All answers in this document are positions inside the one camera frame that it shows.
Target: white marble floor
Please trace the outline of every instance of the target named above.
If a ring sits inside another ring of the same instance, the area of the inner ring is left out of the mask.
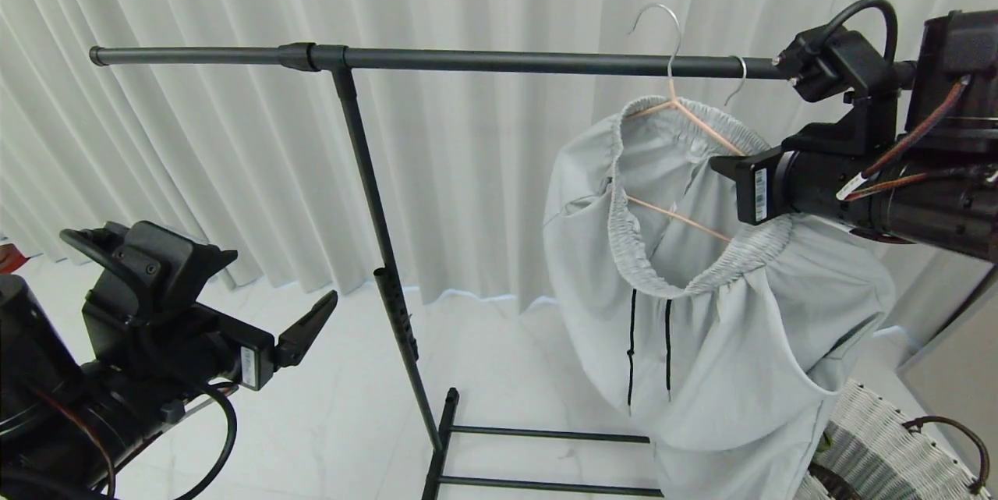
[[[28,280],[79,362],[93,358],[80,315],[99,269],[29,261]],[[321,293],[256,283],[235,291],[210,284],[202,302],[278,334]],[[513,301],[450,295],[423,307],[406,293],[419,341],[419,367],[436,417],[449,387],[461,393],[457,421],[470,425],[629,432],[578,366],[557,306],[516,314]],[[894,368],[906,351],[879,338],[858,378],[910,414],[921,413]],[[304,500],[418,498],[430,446],[377,290],[340,296],[324,333],[299,367],[263,391],[232,397],[239,414],[235,452],[199,498]],[[200,479],[225,435],[218,408],[165,434],[119,477],[125,500],[170,499]],[[448,474],[591,484],[655,486],[648,446],[456,435]],[[536,498],[559,493],[444,486],[442,500]],[[584,495],[572,495],[584,498]]]

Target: camera mounted on robot arm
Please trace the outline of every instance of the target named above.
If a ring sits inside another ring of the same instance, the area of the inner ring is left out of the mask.
[[[842,25],[863,9],[884,15],[883,53]],[[896,45],[887,0],[859,0],[796,35],[773,64],[805,101],[844,94],[851,109],[710,167],[734,180],[741,222],[810,213],[856,236],[998,263],[998,10],[926,21],[917,62],[895,62]],[[903,90],[911,101],[896,137]]]
[[[275,342],[271,333],[196,300],[211,276],[235,261],[234,250],[150,222],[131,229],[109,222],[60,236],[104,269],[83,305],[96,359],[78,365],[27,283],[0,276],[2,492],[46,498],[71,487],[84,498],[106,484],[113,495],[114,472],[206,395],[225,411],[228,435],[209,474],[181,496],[195,497],[235,443],[228,394],[238,386],[260,390],[279,369],[302,362],[338,294],[325,294]]]

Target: clothes hanger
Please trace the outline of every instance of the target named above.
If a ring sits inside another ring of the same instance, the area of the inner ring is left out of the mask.
[[[714,130],[713,127],[710,127],[710,124],[699,119],[698,116],[690,112],[689,109],[683,105],[683,102],[681,102],[680,99],[678,99],[678,96],[676,95],[676,81],[673,80],[673,59],[676,58],[676,55],[678,55],[678,53],[680,52],[680,46],[683,45],[683,27],[681,27],[680,20],[678,19],[678,16],[676,16],[676,13],[673,12],[673,9],[669,9],[669,7],[662,5],[662,3],[660,2],[650,2],[648,3],[648,5],[641,7],[641,10],[638,11],[638,15],[634,19],[634,24],[631,25],[631,30],[628,32],[628,35],[633,34],[634,31],[637,30],[638,22],[641,20],[641,15],[644,14],[646,10],[651,9],[652,7],[658,7],[658,9],[662,9],[665,12],[669,12],[669,16],[673,17],[673,23],[676,23],[676,31],[678,34],[678,39],[676,40],[676,49],[674,49],[673,53],[671,53],[671,55],[669,56],[669,66],[666,67],[667,74],[669,74],[669,101],[662,103],[662,105],[655,105],[652,106],[652,108],[645,108],[644,110],[639,110],[639,112],[628,114],[627,116],[624,116],[625,119],[635,119],[635,117],[651,114],[653,112],[658,112],[659,110],[665,108],[674,108],[677,109],[679,112],[683,113],[685,117],[688,117],[689,121],[692,121],[703,131],[706,131],[706,134],[710,135],[710,137],[713,137],[714,140],[717,140],[719,144],[726,146],[727,149],[730,149],[730,151],[733,152],[735,155],[745,156],[744,151],[741,151],[741,149],[735,147],[735,145],[732,144],[730,141],[725,140],[723,135],[717,133],[717,131]],[[742,63],[742,69],[745,70],[745,75],[747,76],[748,67],[745,66],[744,60],[742,60],[741,63]]]
[[[735,154],[745,155],[745,152],[739,151],[738,148],[735,147],[730,141],[725,140],[724,137],[722,137],[719,133],[717,133],[717,131],[713,130],[713,127],[708,126],[708,124],[706,124],[705,121],[699,119],[699,117],[696,117],[694,113],[690,112],[683,105],[683,103],[681,103],[677,99],[676,83],[674,83],[673,81],[673,59],[676,58],[677,53],[680,51],[680,46],[683,44],[683,28],[680,27],[680,20],[676,16],[676,13],[673,12],[673,9],[669,9],[669,7],[662,5],[662,3],[658,2],[652,2],[649,3],[648,5],[643,6],[641,10],[638,11],[638,16],[634,19],[634,25],[631,26],[631,31],[628,32],[628,35],[634,32],[635,28],[638,27],[638,21],[641,19],[641,15],[644,14],[646,10],[651,9],[651,7],[653,6],[659,7],[659,9],[663,9],[666,10],[666,12],[669,12],[670,16],[673,17],[673,23],[676,23],[676,31],[678,32],[678,40],[676,41],[676,50],[673,51],[673,55],[669,56],[669,66],[667,66],[667,72],[669,73],[670,100],[664,103],[663,105],[655,105],[652,106],[652,108],[647,108],[644,110],[639,110],[639,112],[635,112],[633,114],[628,114],[627,116],[625,116],[625,119],[631,119],[632,117],[638,117],[652,112],[658,112],[659,110],[664,108],[676,108],[677,110],[680,110],[680,112],[683,112],[685,116],[688,117],[688,119],[691,119],[693,123],[695,123],[697,126],[705,130],[706,133],[708,133],[711,137],[714,138],[714,140],[720,141],[721,144],[726,146],[728,149],[731,149],[731,151],[733,151]],[[738,57],[738,60],[739,62],[741,62],[741,71],[742,71],[741,83],[738,85],[737,89],[734,89],[734,92],[733,94],[731,94],[731,96],[734,96],[735,94],[738,93],[739,90],[741,90],[741,85],[745,84],[745,78],[749,76],[749,68],[745,64],[745,60],[742,59],[741,57]],[[680,222],[684,222],[685,224],[691,227],[695,227],[696,229],[702,230],[704,233],[710,234],[710,236],[717,237],[720,240],[726,242],[731,242],[730,237],[724,236],[724,234],[718,233],[717,231],[710,229],[710,227],[708,226],[699,224],[698,222],[694,222],[694,220],[689,219],[684,215],[679,215],[674,211],[669,211],[667,209],[660,208],[655,204],[649,204],[649,202],[646,202],[644,200],[639,200],[638,198],[635,197],[631,197],[631,195],[628,195],[627,199],[635,202],[635,204],[645,206],[646,208],[653,209],[655,211],[658,211],[659,213],[664,213],[664,215],[670,216],[673,219],[680,220]]]
[[[741,88],[745,86],[746,78],[749,78],[749,66],[748,64],[745,63],[745,59],[743,59],[740,55],[732,55],[731,57],[738,57],[738,61],[741,62],[741,82],[739,82],[738,88],[735,88],[734,92],[731,92],[731,94],[729,94],[727,98],[724,99],[725,108],[727,108],[727,103],[731,102],[731,99],[734,98],[734,96],[738,94]]]

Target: rack base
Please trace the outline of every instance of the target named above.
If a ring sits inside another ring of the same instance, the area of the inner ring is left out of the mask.
[[[581,492],[585,494],[616,494],[620,496],[642,496],[647,498],[662,498],[662,492],[656,488],[635,488],[629,486],[603,486],[594,484],[576,484],[564,482],[538,482],[509,479],[486,479],[478,477],[459,477],[443,474],[447,464],[447,451],[450,448],[450,436],[460,434],[488,434],[498,436],[520,436],[529,438],[556,438],[584,441],[610,441],[619,443],[651,443],[645,436],[628,434],[604,434],[592,432],[559,432],[550,430],[531,430],[525,428],[496,428],[490,426],[462,426],[454,424],[457,414],[457,404],[461,399],[457,389],[451,387],[447,391],[443,414],[440,416],[438,432],[443,447],[434,451],[430,459],[430,467],[426,472],[426,484],[423,486],[422,500],[436,500],[440,485],[486,486],[492,488],[514,488],[526,490],[547,490],[551,492]]]

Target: red object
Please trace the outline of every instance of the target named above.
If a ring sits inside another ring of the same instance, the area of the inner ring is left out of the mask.
[[[9,274],[28,262],[13,244],[0,246],[0,274]]]

